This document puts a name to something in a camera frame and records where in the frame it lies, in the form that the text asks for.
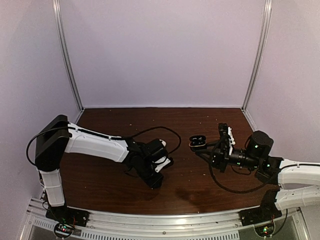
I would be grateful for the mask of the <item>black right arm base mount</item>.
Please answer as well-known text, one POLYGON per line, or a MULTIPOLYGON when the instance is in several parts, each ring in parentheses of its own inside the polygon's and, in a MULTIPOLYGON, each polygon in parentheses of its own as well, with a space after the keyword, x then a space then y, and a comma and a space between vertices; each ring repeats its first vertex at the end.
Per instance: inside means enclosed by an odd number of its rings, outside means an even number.
POLYGON ((259 237, 271 237, 276 232, 275 219, 282 216, 282 211, 276 207, 277 193, 278 190, 268 190, 258 207, 241 210, 239 217, 242 226, 254 225, 259 237))

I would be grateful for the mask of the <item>black earbud charging case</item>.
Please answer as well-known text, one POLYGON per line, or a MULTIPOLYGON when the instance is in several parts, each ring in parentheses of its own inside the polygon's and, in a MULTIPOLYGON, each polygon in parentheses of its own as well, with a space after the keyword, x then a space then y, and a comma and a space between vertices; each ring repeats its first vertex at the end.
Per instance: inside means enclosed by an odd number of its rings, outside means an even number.
POLYGON ((206 149, 206 140, 207 138, 204 135, 193 135, 189 138, 189 148, 195 152, 197 150, 204 150, 206 149))

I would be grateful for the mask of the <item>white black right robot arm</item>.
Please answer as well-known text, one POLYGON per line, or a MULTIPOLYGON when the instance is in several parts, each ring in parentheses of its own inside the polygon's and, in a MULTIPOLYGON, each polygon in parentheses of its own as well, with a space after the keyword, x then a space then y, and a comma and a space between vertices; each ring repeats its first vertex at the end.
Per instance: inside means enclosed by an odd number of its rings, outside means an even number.
POLYGON ((208 163, 209 171, 225 172, 227 166, 245 168, 262 183, 279 187, 273 203, 265 202, 256 210, 259 220, 268 220, 276 209, 315 206, 320 203, 320 165, 270 156, 274 144, 265 132, 257 130, 247 139, 245 148, 235 148, 231 129, 220 129, 220 138, 207 143, 204 135, 189 138, 190 149, 208 163))

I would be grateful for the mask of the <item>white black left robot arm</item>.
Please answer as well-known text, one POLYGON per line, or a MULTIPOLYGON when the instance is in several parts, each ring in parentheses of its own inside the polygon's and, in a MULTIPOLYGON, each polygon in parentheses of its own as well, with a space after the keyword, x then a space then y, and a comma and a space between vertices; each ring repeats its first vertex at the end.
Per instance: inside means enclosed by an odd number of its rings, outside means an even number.
POLYGON ((34 136, 35 166, 43 182, 52 213, 61 222, 72 218, 66 200, 60 174, 60 162, 65 153, 100 157, 134 169, 139 178, 151 189, 160 188, 162 169, 173 165, 167 144, 156 138, 148 143, 138 142, 134 136, 113 136, 88 130, 68 121, 66 115, 58 115, 41 132, 34 136))

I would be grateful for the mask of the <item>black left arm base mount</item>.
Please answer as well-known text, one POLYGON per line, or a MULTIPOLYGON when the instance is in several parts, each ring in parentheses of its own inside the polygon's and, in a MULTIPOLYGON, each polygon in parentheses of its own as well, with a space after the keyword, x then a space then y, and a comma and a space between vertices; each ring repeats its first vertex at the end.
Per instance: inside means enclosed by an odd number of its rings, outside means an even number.
POLYGON ((69 238, 76 232, 76 227, 87 226, 90 215, 87 210, 68 207, 66 204, 58 207, 51 206, 46 192, 44 192, 42 206, 46 210, 45 217, 56 221, 53 233, 59 239, 69 238))

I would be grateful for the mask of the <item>white earbud charging case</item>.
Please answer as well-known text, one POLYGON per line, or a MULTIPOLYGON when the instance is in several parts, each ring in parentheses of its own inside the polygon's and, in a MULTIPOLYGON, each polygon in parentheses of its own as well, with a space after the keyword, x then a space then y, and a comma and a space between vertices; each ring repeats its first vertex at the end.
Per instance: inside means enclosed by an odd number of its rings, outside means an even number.
POLYGON ((164 140, 159 139, 159 141, 161 142, 161 144, 162 144, 164 147, 166 147, 167 143, 166 143, 164 140))

